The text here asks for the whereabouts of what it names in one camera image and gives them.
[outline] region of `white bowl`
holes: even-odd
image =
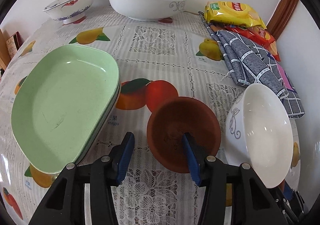
[[[226,120],[228,164],[249,163],[267,188],[279,185],[292,160],[288,114],[267,86],[254,83],[236,99]]]
[[[43,11],[53,20],[63,20],[64,24],[69,24],[84,17],[84,12],[92,2],[93,0],[55,0]]]
[[[157,21],[183,11],[186,0],[109,0],[112,8],[133,20]]]

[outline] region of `blue and white porcelain bowl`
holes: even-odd
[[[55,0],[44,8],[53,20],[63,20],[64,24],[81,19],[93,0]]]

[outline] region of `bowl foot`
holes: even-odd
[[[138,18],[132,18],[132,17],[128,17],[129,19],[132,19],[132,20],[138,20],[138,21],[158,21],[158,20],[162,20],[163,18],[161,19],[138,19]]]
[[[80,14],[78,14],[78,15],[76,15],[76,16],[74,16],[74,17],[71,17],[71,18],[68,18],[68,19],[66,19],[66,20],[63,20],[63,23],[64,23],[64,24],[70,24],[70,23],[75,22],[76,20],[81,19],[81,18],[84,17],[84,16],[85,16],[85,13],[84,13],[84,12],[81,12]]]

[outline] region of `potato chip bag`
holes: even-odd
[[[204,9],[204,18],[208,23],[215,21],[247,28],[254,26],[267,28],[258,13],[244,3],[208,2]]]
[[[235,32],[240,34],[241,36],[244,36],[260,46],[264,47],[266,50],[270,52],[271,55],[275,58],[277,61],[281,61],[278,51],[277,51],[277,46],[276,46],[276,40],[275,38],[266,30],[263,28],[254,26],[251,28],[246,28],[242,26],[235,26],[231,24],[225,24],[224,28],[226,30]]]

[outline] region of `red snack bag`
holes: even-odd
[[[242,26],[235,26],[230,24],[225,24],[225,28],[229,31],[235,32],[244,36],[253,42],[256,42],[260,46],[264,47],[266,50],[270,52],[271,55],[280,62],[280,57],[277,51],[276,40],[275,38],[266,30],[260,27],[250,27],[245,28]]]

